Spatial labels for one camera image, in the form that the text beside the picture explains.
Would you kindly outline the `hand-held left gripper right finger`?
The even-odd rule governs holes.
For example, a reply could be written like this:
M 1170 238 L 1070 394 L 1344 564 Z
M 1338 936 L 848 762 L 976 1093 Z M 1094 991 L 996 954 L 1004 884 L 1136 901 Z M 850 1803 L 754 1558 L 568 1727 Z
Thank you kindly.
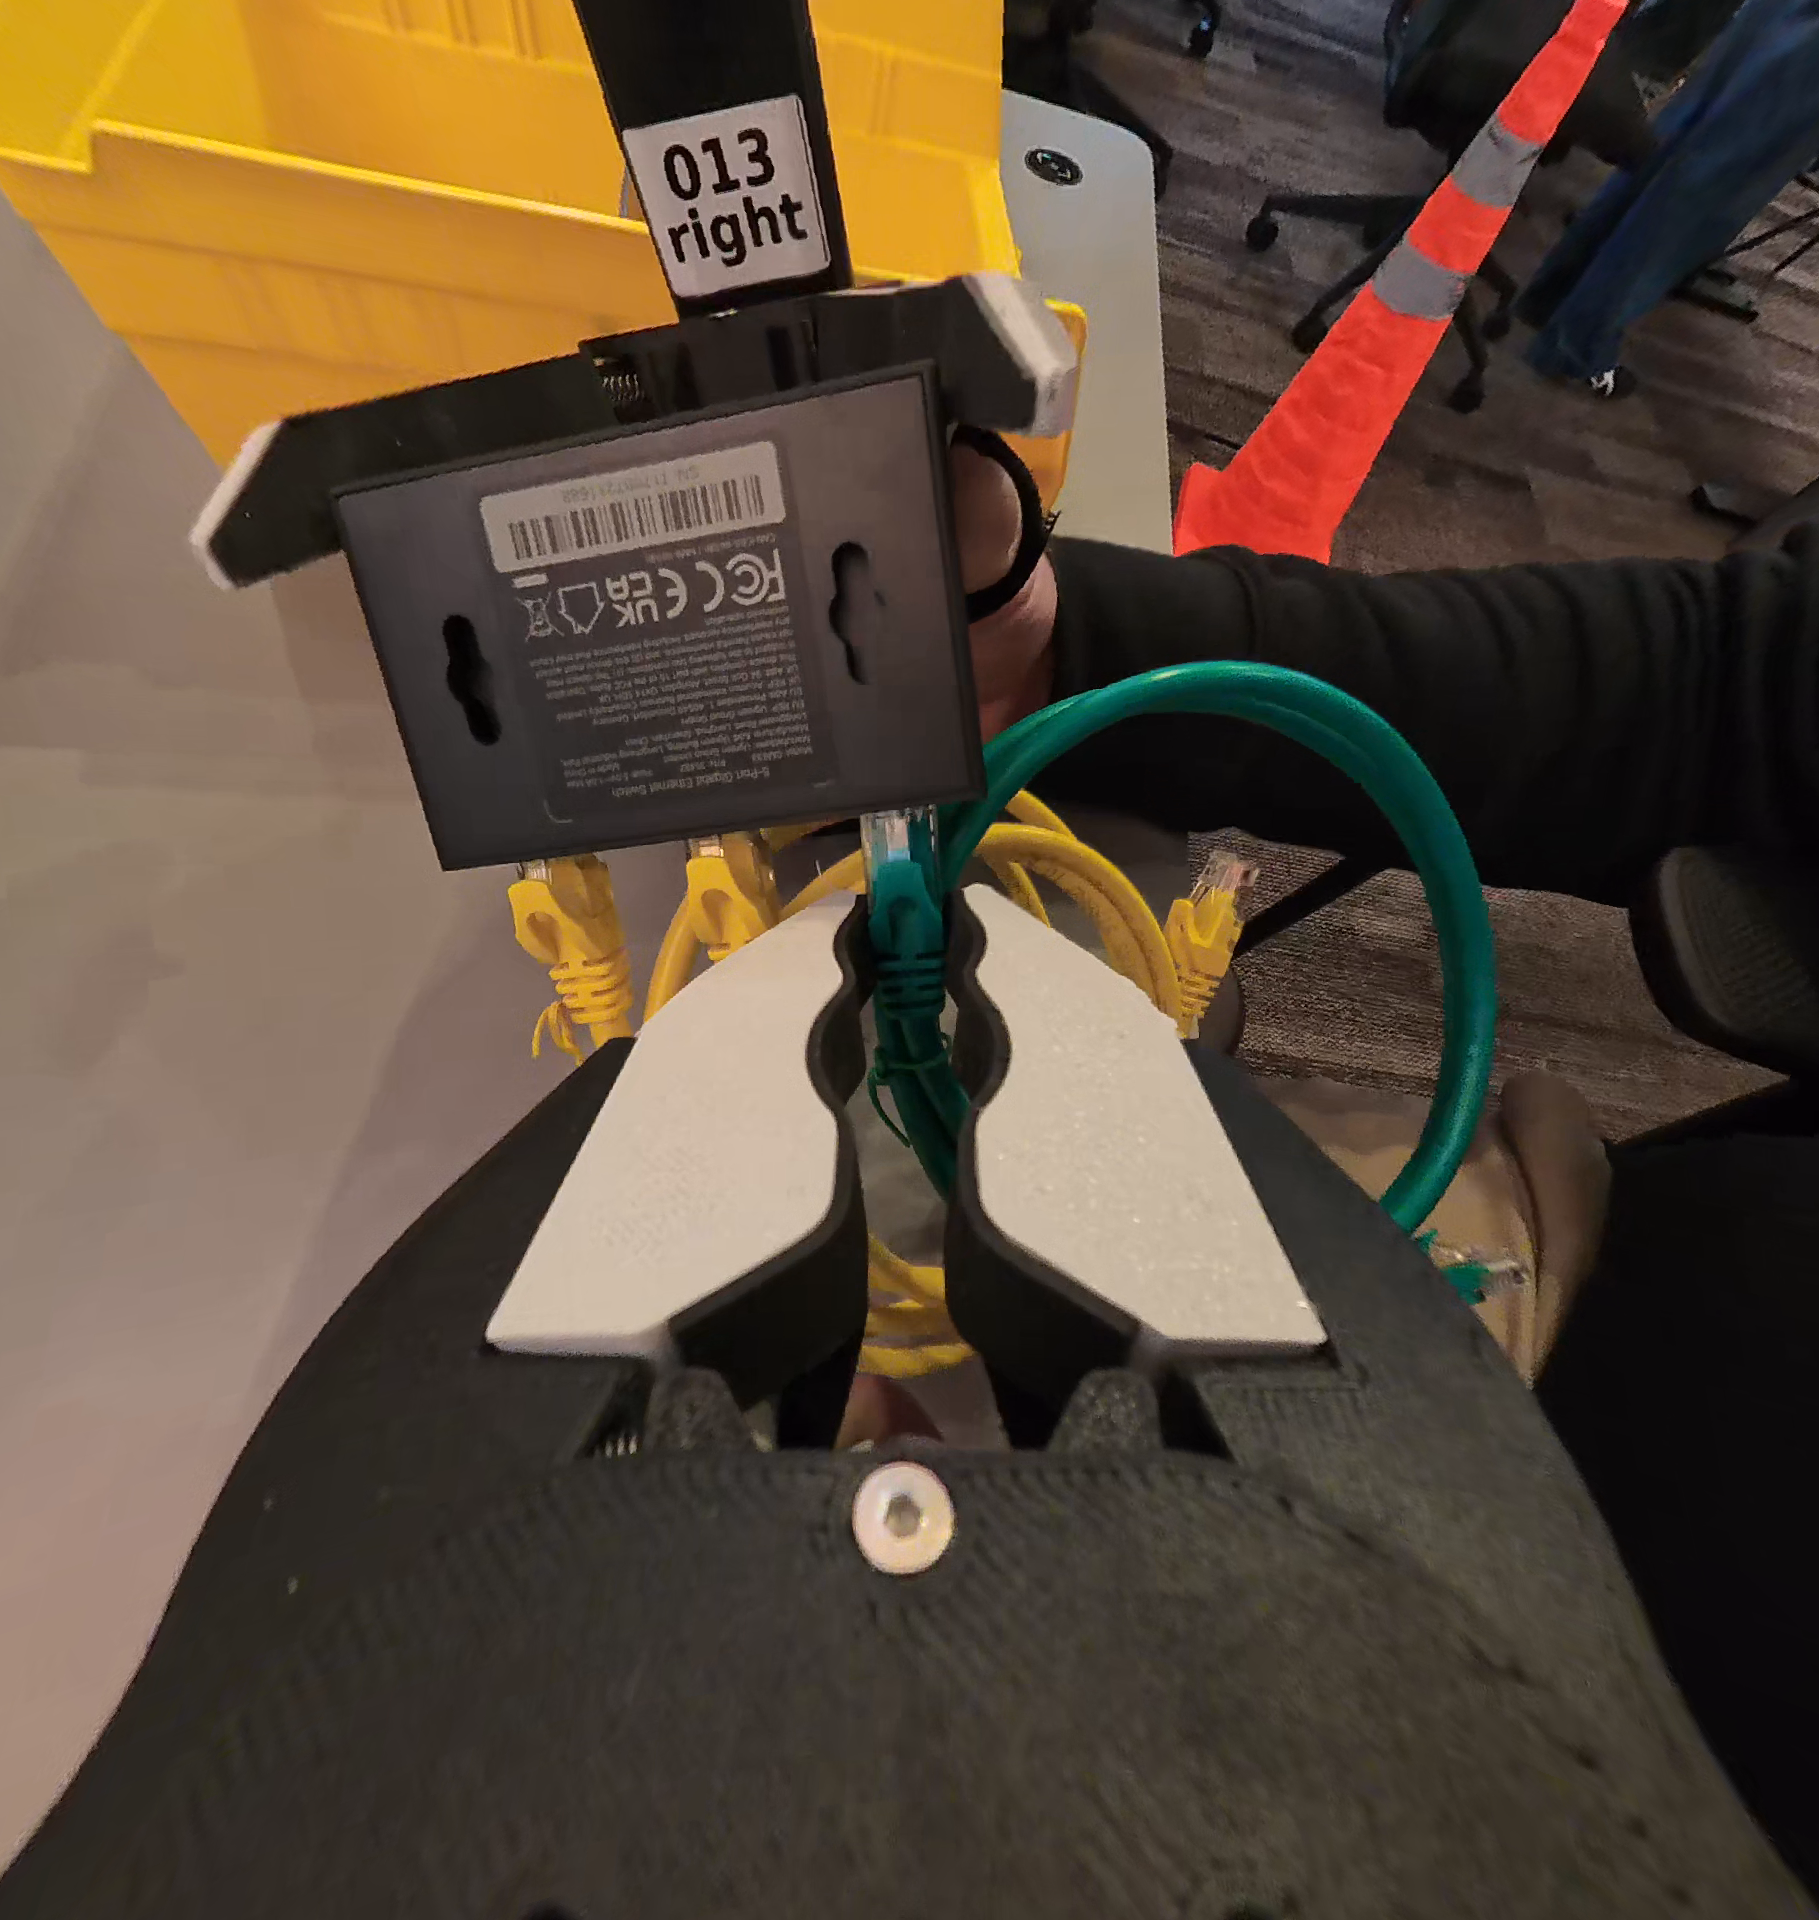
M 954 917 L 948 1301 L 1014 1449 L 1120 1379 L 1178 1449 L 1330 1398 L 1330 1161 L 1242 1073 L 988 884 Z

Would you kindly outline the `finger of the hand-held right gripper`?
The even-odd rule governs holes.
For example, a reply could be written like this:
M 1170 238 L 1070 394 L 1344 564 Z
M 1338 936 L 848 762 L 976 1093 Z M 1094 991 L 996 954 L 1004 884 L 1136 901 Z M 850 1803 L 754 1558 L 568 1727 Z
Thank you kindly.
M 195 550 L 221 587 L 251 588 L 340 550 L 340 493 L 474 468 L 612 424 L 612 399 L 586 356 L 281 418 L 241 447 L 195 524 Z
M 1078 348 L 1016 277 L 972 272 L 820 300 L 826 378 L 914 366 L 932 368 L 950 424 L 1020 439 L 1054 439 L 1072 426 Z

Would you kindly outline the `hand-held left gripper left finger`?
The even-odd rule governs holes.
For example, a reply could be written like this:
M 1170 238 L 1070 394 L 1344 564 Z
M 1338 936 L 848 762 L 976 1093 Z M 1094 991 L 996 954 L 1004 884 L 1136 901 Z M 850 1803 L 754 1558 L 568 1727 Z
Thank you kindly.
M 822 901 L 704 972 L 624 1053 L 494 1307 L 492 1354 L 708 1373 L 780 1449 L 832 1449 L 866 1340 L 848 1106 L 866 911 Z

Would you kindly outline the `black ethernet switch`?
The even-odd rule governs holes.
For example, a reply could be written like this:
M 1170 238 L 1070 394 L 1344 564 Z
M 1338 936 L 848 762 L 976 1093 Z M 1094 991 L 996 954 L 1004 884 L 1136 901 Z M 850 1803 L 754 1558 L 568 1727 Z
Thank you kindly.
M 448 873 L 984 795 L 932 363 L 338 493 Z

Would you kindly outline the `person's right forearm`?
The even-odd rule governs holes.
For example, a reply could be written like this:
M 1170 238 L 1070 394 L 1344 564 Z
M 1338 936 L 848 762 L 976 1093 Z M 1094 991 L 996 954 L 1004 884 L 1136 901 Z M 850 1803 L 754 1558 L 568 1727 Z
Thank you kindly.
M 1626 906 L 1680 848 L 1819 873 L 1819 520 L 1720 561 L 1370 577 L 1064 541 L 1064 700 L 1250 661 L 1328 682 L 1426 762 L 1482 880 Z

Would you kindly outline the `person's right hand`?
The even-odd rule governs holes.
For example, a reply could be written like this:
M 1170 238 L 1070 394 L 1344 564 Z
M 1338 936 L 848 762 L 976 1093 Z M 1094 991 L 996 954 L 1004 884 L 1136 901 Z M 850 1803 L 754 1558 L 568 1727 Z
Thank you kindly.
M 970 444 L 948 451 L 956 553 L 968 594 L 1018 570 L 1022 507 L 1004 468 Z M 1048 555 L 994 613 L 970 623 L 978 730 L 986 742 L 1056 698 L 1060 581 Z

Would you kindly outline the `white table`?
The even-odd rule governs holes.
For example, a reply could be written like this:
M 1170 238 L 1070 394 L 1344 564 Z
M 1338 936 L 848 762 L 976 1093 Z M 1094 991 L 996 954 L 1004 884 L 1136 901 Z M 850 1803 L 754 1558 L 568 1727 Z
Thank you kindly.
M 1172 507 L 1152 153 L 1104 119 L 1006 91 L 1002 181 L 1024 279 L 1086 319 L 1060 532 L 1166 555 Z

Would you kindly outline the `yellow plastic bin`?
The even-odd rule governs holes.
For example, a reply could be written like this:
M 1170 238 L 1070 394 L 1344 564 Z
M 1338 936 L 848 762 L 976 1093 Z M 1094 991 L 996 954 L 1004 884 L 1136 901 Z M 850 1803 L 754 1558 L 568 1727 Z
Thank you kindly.
M 668 325 L 636 222 L 109 122 L 0 188 L 221 464 L 273 420 Z
M 816 2 L 858 275 L 1016 272 L 1002 4 Z M 0 158 L 149 133 L 640 228 L 564 2 L 0 4 Z

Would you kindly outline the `orange traffic cone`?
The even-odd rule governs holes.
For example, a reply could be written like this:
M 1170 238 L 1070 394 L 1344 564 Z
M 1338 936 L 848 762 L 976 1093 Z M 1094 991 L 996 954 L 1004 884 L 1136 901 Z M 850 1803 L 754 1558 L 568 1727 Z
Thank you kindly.
M 1326 564 L 1332 542 L 1438 345 L 1618 26 L 1622 2 L 1578 2 L 1506 86 L 1462 158 L 1228 468 L 1182 482 L 1178 555 L 1240 546 Z

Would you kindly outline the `person's tan trouser leg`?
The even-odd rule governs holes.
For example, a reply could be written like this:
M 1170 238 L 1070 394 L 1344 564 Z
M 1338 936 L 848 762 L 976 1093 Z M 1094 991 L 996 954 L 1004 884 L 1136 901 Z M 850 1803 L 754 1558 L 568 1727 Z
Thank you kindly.
M 1266 1096 L 1364 1193 L 1382 1198 L 1428 1115 L 1416 1094 L 1326 1077 L 1262 1082 Z M 1514 1074 L 1496 1094 L 1418 1244 L 1538 1385 L 1600 1250 L 1612 1166 L 1592 1110 L 1566 1080 Z

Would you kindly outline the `black office chair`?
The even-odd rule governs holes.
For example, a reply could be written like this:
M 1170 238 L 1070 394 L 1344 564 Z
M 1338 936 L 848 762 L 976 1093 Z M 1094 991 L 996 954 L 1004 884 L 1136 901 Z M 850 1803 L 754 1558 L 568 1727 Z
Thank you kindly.
M 1570 10 L 1570 4 L 1522 2 L 1392 4 L 1384 28 L 1384 122 L 1420 135 L 1446 171 L 1436 188 L 1422 195 L 1270 195 L 1260 203 L 1244 232 L 1252 254 L 1270 250 L 1288 221 L 1354 228 L 1366 247 L 1296 321 L 1290 341 L 1302 355 L 1320 350 L 1336 311 L 1376 283 L 1384 306 L 1402 298 L 1420 321 L 1450 325 L 1468 359 L 1450 406 L 1470 417 L 1484 405 L 1490 348 L 1508 333 L 1520 291 L 1494 263 L 1490 236 L 1460 243 L 1452 265 L 1444 218 L 1468 203 L 1502 228 L 1538 165 L 1556 166 L 1588 153 L 1626 169 L 1656 145 L 1614 28 L 1604 32 L 1590 74 L 1556 130 L 1520 133 L 1508 98 Z

